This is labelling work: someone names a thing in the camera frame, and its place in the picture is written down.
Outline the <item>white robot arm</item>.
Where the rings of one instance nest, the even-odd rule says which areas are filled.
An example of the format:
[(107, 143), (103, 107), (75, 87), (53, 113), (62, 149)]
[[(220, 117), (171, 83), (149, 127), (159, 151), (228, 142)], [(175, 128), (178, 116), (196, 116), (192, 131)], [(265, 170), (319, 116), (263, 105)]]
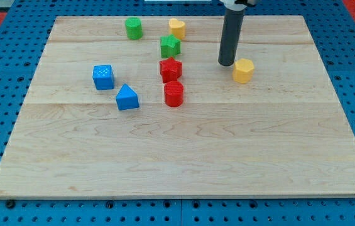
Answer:
[(254, 7), (259, 0), (220, 0), (220, 2), (229, 10), (242, 11), (247, 7)]

